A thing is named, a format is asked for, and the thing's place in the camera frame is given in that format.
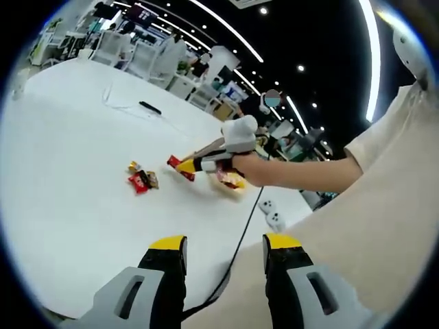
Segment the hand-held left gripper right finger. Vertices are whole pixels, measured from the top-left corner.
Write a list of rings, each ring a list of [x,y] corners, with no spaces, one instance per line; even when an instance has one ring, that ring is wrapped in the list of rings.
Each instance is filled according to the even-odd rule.
[[[264,234],[263,257],[273,328],[385,327],[387,317],[366,308],[343,277],[315,265],[297,239]]]

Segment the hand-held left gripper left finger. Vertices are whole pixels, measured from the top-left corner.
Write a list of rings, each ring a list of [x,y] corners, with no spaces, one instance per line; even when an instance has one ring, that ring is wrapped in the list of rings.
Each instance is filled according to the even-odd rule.
[[[60,328],[180,328],[186,297],[187,237],[152,243],[138,267],[127,267],[93,297],[83,316]]]

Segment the person's right hand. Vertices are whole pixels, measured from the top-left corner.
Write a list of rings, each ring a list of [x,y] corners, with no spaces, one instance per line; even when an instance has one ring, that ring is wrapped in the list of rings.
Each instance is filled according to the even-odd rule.
[[[251,153],[236,155],[232,159],[233,168],[242,173],[245,179],[256,187],[274,186],[276,183],[276,162],[264,160]]]

